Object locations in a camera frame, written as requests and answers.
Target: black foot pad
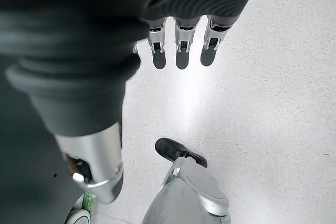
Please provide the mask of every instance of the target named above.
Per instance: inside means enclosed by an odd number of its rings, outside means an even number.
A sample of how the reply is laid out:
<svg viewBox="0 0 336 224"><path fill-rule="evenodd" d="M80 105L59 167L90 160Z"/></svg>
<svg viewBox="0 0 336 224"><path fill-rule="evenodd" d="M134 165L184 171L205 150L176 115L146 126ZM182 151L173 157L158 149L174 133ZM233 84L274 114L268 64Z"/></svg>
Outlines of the black foot pad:
<svg viewBox="0 0 336 224"><path fill-rule="evenodd" d="M208 50L202 49L202 54L201 54L201 63L202 65L208 67L214 62L216 52L214 51L214 47L210 46Z"/></svg>
<svg viewBox="0 0 336 224"><path fill-rule="evenodd" d="M166 55L160 50L156 50L153 54L153 63L157 69L163 69L166 66Z"/></svg>
<svg viewBox="0 0 336 224"><path fill-rule="evenodd" d="M208 167L208 162L204 157L189 151L183 144L169 138L164 137L157 140L155 149L157 153L171 162L174 162L178 157L192 157L199 165Z"/></svg>
<svg viewBox="0 0 336 224"><path fill-rule="evenodd" d="M185 48L181 48L181 52L176 52L176 65L179 69L185 69L189 63L189 53L185 52Z"/></svg>

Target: white speckled floor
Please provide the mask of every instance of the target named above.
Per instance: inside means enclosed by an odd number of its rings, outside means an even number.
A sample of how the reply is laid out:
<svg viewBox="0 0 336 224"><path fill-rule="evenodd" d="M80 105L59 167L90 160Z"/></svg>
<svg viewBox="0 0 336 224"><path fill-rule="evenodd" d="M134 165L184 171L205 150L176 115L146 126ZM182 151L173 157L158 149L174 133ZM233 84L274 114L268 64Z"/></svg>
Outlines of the white speckled floor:
<svg viewBox="0 0 336 224"><path fill-rule="evenodd" d="M172 19L163 70L138 44L142 65L123 110L124 186L93 224L142 221L170 167L154 149L163 136L208 159L233 224L335 224L336 0L250 0L207 68L205 25L185 70L175 66Z"/></svg>

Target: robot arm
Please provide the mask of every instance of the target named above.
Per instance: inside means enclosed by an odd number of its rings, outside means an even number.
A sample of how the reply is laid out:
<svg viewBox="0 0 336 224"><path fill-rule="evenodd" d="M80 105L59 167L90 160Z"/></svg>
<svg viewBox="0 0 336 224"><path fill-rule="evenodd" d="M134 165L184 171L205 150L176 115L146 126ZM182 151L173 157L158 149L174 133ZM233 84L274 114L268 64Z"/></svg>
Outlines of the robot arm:
<svg viewBox="0 0 336 224"><path fill-rule="evenodd" d="M0 54L18 59L7 78L55 136L73 180L109 203L122 187L122 102L140 66L134 42L149 35L163 68L164 20L175 17L183 69L199 17L209 15L201 56L208 66L247 1L0 0Z"/></svg>

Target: green part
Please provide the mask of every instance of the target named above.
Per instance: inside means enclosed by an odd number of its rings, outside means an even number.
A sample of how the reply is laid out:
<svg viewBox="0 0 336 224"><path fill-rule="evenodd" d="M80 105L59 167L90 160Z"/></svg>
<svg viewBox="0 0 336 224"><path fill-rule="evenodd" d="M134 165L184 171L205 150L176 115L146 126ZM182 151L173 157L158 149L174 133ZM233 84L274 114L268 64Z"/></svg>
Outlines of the green part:
<svg viewBox="0 0 336 224"><path fill-rule="evenodd" d="M94 197L94 195L86 191L83 196L82 209L91 212L95 204L96 204L96 198Z"/></svg>

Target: black rubber sleeve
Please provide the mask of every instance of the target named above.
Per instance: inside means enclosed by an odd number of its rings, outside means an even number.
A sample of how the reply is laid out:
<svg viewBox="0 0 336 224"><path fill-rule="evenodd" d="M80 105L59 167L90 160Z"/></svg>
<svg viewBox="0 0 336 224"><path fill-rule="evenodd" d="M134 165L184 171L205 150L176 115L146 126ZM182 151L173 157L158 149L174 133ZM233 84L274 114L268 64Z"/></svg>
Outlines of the black rubber sleeve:
<svg viewBox="0 0 336 224"><path fill-rule="evenodd" d="M141 19L239 16L248 0L0 0L0 55L53 134L80 136L121 119L125 82L140 65Z"/></svg>

